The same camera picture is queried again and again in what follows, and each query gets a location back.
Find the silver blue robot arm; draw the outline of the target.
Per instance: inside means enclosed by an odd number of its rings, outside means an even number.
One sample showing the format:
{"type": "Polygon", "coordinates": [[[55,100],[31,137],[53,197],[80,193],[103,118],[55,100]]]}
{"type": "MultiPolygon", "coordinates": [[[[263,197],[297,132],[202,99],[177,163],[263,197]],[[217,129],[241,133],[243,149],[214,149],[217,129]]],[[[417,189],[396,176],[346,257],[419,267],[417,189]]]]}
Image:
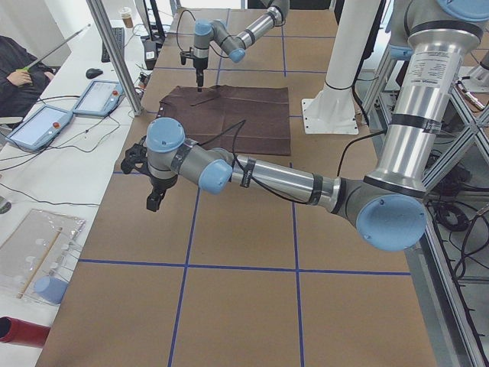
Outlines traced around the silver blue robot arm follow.
{"type": "Polygon", "coordinates": [[[322,206],[348,220],[375,248],[409,248],[426,227],[424,168],[461,63],[480,44],[487,20],[486,1],[395,2],[388,52],[408,65],[377,166],[362,180],[331,179],[222,148],[206,150],[168,117],[149,124],[145,137],[126,151],[121,170],[150,179],[151,211],[159,209],[178,177],[213,194],[233,182],[322,206]]]}
{"type": "Polygon", "coordinates": [[[194,27],[193,46],[188,51],[180,51],[182,65],[193,61],[196,70],[197,90],[204,86],[204,70],[208,67],[209,49],[214,42],[234,63],[243,60],[246,50],[263,37],[269,30],[285,24],[290,10],[290,1],[261,1],[266,7],[265,13],[248,25],[240,33],[231,34],[225,23],[220,20],[207,21],[197,19],[194,27]]]}

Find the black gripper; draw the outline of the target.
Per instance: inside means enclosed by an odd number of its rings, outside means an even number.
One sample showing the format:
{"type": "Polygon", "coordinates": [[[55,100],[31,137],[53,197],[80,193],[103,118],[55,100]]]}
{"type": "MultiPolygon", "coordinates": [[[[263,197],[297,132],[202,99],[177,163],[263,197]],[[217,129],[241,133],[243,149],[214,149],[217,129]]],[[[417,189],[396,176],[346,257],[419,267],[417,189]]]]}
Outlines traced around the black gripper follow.
{"type": "Polygon", "coordinates": [[[121,162],[121,171],[123,174],[130,174],[135,170],[149,178],[152,191],[147,197],[146,208],[152,212],[157,212],[167,190],[176,184],[177,175],[169,170],[158,171],[156,174],[152,173],[144,142],[145,140],[141,139],[125,151],[125,157],[121,162]]]}
{"type": "Polygon", "coordinates": [[[189,50],[180,52],[180,62],[186,64],[187,60],[193,62],[193,67],[196,70],[197,91],[202,92],[204,86],[204,71],[208,68],[209,50],[198,47],[190,47],[189,50]]]}

